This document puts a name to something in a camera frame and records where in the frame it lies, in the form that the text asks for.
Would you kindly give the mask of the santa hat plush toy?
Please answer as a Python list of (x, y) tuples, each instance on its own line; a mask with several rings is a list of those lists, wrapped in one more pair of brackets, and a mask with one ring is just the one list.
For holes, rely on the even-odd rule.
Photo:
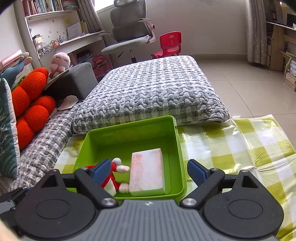
[(97, 164), (84, 166), (89, 170), (92, 180), (104, 189), (108, 194), (115, 197), (131, 197), (128, 181), (119, 181), (116, 174), (128, 174), (130, 167), (123, 165), (120, 158), (103, 159)]

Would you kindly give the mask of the pink stained white sponge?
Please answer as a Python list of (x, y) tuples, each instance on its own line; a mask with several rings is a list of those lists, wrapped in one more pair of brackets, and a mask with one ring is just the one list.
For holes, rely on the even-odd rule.
[(132, 153), (129, 192), (136, 197), (165, 194), (164, 161), (160, 148)]

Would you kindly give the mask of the green plastic bin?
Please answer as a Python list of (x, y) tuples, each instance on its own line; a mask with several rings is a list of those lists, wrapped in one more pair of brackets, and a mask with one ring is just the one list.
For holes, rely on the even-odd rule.
[(187, 192), (187, 184), (177, 122), (170, 115), (89, 131), (74, 169), (113, 158), (120, 158), (124, 165), (129, 166), (134, 152), (157, 148), (161, 149), (163, 155), (166, 192), (147, 198), (179, 202)]

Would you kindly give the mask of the grey quilted sofa cover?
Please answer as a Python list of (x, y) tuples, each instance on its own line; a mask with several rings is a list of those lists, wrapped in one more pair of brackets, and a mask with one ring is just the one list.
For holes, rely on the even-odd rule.
[(1, 194), (18, 187), (35, 186), (55, 166), (69, 138), (74, 135), (72, 122), (81, 103), (79, 101), (71, 109), (58, 111), (47, 121), (43, 129), (21, 151), (17, 178), (13, 180), (1, 177)]

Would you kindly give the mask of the white paper scrap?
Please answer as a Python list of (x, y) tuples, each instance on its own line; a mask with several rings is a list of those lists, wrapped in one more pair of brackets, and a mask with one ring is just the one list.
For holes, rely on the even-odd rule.
[(71, 109), (78, 102), (78, 98), (74, 95), (67, 96), (62, 104), (57, 108), (58, 111)]

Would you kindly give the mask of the dark green tree pillow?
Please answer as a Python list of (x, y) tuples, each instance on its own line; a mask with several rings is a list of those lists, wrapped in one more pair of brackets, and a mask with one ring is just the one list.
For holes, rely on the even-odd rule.
[(4, 78), (1, 78), (0, 123), (1, 176), (16, 179), (20, 162), (20, 148), (11, 89)]

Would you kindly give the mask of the orange bobble cushion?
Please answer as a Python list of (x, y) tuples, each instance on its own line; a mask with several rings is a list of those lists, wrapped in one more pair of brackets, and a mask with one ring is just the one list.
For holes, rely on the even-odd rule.
[(24, 149), (48, 121), (56, 107), (53, 97), (41, 95), (49, 77), (46, 68), (30, 72), (12, 90), (18, 145)]

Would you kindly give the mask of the grey quilted ottoman cushion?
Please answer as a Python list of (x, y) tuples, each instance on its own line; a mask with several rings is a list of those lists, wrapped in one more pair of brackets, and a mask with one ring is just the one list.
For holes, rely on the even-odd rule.
[(76, 134), (171, 115), (180, 126), (225, 122), (229, 110), (196, 60), (187, 55), (141, 61), (111, 70), (79, 107)]

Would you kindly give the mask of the pink storage basket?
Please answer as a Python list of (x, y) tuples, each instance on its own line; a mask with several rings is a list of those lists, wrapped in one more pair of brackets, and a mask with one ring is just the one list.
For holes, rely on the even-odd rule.
[(92, 58), (92, 67), (97, 82), (100, 82), (113, 68), (111, 63), (103, 55)]

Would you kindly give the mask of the teal plush toy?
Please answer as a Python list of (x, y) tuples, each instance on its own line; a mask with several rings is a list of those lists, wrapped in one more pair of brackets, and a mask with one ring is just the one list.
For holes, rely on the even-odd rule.
[(5, 79), (10, 88), (16, 81), (16, 77), (23, 71), (23, 68), (32, 62), (32, 57), (29, 52), (24, 52), (20, 55), (17, 65), (9, 67), (1, 73), (1, 79)]

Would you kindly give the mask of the red plastic child chair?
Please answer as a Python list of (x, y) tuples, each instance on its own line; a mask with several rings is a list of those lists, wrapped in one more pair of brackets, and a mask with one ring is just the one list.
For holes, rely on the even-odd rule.
[(181, 52), (182, 34), (179, 31), (172, 31), (162, 34), (159, 37), (161, 51), (151, 54), (152, 59), (169, 56), (179, 56)]

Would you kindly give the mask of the white bookshelf desk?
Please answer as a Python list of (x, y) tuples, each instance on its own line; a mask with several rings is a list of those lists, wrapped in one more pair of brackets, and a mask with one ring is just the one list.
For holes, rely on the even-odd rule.
[(100, 54), (105, 47), (94, 1), (15, 1), (13, 7), (33, 68), (48, 68), (58, 52), (74, 57), (86, 49)]

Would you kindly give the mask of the wooden desk shelf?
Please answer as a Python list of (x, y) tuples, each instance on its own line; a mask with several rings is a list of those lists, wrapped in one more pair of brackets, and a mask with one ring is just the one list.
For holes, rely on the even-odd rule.
[(295, 1), (264, 1), (267, 59), (270, 70), (283, 72), (283, 81), (295, 90)]

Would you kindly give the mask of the grey office chair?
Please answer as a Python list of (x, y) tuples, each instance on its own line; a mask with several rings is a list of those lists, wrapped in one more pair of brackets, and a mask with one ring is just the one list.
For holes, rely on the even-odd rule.
[(116, 43), (105, 47), (101, 53), (109, 55), (117, 51), (123, 53), (128, 50), (132, 63), (136, 63), (137, 60), (132, 50), (156, 40), (155, 26), (151, 19), (146, 18), (146, 1), (114, 1), (113, 3), (115, 9), (110, 12), (113, 29), (109, 35)]

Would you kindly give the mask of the beige curtain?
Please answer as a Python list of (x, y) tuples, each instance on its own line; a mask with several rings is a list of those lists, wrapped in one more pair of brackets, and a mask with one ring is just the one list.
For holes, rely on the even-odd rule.
[(247, 59), (265, 65), (267, 59), (266, 17), (263, 0), (245, 0)]

